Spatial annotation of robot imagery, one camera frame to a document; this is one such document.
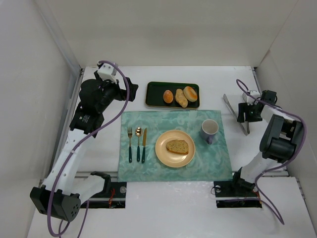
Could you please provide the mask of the stainless steel tongs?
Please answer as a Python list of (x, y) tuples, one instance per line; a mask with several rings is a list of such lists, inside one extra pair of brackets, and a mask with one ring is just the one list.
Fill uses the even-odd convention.
[(243, 133), (248, 136), (250, 134), (250, 126), (248, 124), (248, 122), (246, 123), (246, 127), (244, 127), (242, 125), (242, 123), (238, 122), (237, 119), (238, 119), (238, 116), (237, 114), (235, 113), (233, 107), (231, 106), (230, 102), (229, 102), (229, 99), (227, 97), (226, 94), (223, 94), (223, 100), (224, 102), (226, 103), (227, 107), (229, 108), (229, 110), (231, 111), (233, 117), (235, 118), (236, 122), (238, 123), (239, 127), (241, 128), (241, 130), (243, 131)]

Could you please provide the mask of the sliced brown bread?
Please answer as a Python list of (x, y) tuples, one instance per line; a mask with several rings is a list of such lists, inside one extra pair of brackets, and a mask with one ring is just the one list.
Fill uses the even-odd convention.
[(189, 146), (185, 140), (171, 140), (167, 142), (166, 149), (168, 152), (187, 155), (189, 153)]

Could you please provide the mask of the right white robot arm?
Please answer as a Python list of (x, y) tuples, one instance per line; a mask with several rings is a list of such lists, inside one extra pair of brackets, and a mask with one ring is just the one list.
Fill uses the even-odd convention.
[(275, 106), (276, 92), (250, 90), (243, 95), (246, 101), (238, 104), (237, 122), (265, 120), (268, 123), (260, 141), (259, 153), (233, 175), (234, 189), (251, 191), (259, 175), (294, 157), (300, 150), (305, 131), (301, 121), (291, 118)]

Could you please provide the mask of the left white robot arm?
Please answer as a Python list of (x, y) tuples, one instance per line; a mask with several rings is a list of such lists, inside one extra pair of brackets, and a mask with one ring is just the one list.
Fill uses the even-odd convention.
[(119, 81), (113, 81), (110, 75), (94, 73), (94, 79), (81, 84), (80, 102), (70, 123), (67, 140), (48, 177), (41, 187), (34, 187), (30, 198), (41, 214), (63, 221), (73, 221), (81, 205), (98, 193), (109, 193), (111, 178), (105, 172), (92, 172), (87, 179), (74, 185), (74, 179), (85, 147), (75, 145), (88, 134), (99, 129), (103, 122), (103, 112), (113, 100), (134, 101), (138, 89), (128, 78), (129, 90), (119, 87)]

